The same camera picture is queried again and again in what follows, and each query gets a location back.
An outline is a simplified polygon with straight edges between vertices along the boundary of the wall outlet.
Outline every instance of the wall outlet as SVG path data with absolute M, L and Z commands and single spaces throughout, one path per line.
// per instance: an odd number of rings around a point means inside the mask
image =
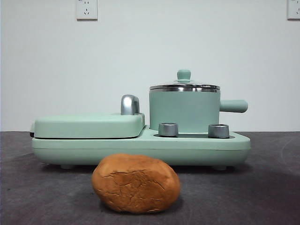
M 287 19 L 300 20 L 300 0 L 287 0 Z
M 98 0 L 76 0 L 77 20 L 98 20 Z

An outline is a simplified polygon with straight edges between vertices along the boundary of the pot lid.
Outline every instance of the pot lid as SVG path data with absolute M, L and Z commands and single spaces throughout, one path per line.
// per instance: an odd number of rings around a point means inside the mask
M 163 84 L 151 86 L 150 90 L 155 89 L 169 89 L 169 88 L 187 88 L 189 89 L 215 89 L 220 90 L 219 86 L 210 84 L 200 84 L 199 82 L 193 81 L 191 78 L 191 71 L 188 69 L 180 69 L 177 72 L 177 80 L 173 81 L 172 84 Z

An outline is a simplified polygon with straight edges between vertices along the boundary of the gray table surface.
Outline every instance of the gray table surface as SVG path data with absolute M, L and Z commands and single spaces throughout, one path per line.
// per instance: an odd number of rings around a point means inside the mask
M 94 194 L 95 166 L 62 170 L 32 153 L 28 132 L 1 132 L 1 224 L 300 224 L 300 132 L 239 132 L 251 139 L 245 163 L 220 172 L 173 166 L 180 197 L 167 211 L 132 215 Z

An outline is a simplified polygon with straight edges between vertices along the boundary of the bread roll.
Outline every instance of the bread roll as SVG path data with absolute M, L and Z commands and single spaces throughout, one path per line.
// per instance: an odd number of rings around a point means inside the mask
M 118 212 L 163 211 L 180 193 L 174 170 L 162 160 L 144 155 L 105 157 L 93 172 L 92 185 L 101 201 Z

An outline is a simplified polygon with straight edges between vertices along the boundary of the stainless steel rim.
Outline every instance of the stainless steel rim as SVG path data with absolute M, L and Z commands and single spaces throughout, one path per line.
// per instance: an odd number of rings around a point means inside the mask
M 150 89 L 151 92 L 161 92 L 161 91 L 195 91 L 195 92 L 220 92 L 220 89 L 212 88 L 183 88 L 183 87 L 174 87 L 174 88 L 160 88 L 160 89 Z
M 178 83 L 178 84 L 167 84 L 167 85 L 157 85 L 150 87 L 150 90 L 154 89 L 166 89 L 166 88 L 202 88 L 202 89 L 218 89 L 220 90 L 219 86 L 210 85 L 210 84 L 188 84 L 188 83 Z

